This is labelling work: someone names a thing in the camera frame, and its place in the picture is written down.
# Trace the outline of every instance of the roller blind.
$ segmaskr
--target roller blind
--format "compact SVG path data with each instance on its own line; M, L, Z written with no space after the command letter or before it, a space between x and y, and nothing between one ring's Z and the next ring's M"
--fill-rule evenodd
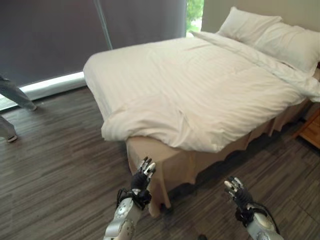
M186 0L100 0L113 48L185 35ZM94 0L1 0L0 74L18 86L82 71L107 51Z

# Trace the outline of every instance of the beige bed skirt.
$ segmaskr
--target beige bed skirt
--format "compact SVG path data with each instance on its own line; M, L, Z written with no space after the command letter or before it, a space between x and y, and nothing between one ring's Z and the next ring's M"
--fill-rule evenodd
M149 185L152 200L149 205L151 216L160 214L161 204L171 207L168 192L177 186L190 183L194 184L199 172L218 161L223 161L231 152L245 150L255 138L266 133L272 135L274 130L281 131L283 125L295 121L310 105L305 100L299 105L287 108L279 116L257 127L239 140L230 143L218 153L186 151L172 148L161 141L149 137L131 137L126 141L129 166L135 173L140 161L149 156L156 163L156 172Z

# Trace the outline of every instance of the floorboard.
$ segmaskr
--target floorboard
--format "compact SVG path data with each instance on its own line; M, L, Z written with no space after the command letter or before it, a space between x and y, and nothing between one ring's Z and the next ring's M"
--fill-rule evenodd
M1 240L102 240L117 191L131 174L123 142L106 142L97 104L85 88L15 108L2 115L19 139L0 139ZM173 208L151 218L145 211L135 240L249 239L234 218L223 180L238 176L265 204L285 239L320 237L320 153L291 135L301 123L254 140L170 193Z

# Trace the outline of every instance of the person's leg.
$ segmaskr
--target person's leg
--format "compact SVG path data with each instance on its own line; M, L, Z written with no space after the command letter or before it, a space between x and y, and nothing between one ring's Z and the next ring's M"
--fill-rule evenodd
M0 76L0 94L16 102L20 107L34 111L37 107L17 86Z
M0 115L0 137L9 140L17 139L15 127Z

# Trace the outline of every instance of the nightstand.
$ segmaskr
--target nightstand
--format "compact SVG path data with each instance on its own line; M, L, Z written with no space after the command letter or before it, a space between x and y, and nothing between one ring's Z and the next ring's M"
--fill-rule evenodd
M320 109L293 135L294 138L297 136L304 138L320 149Z

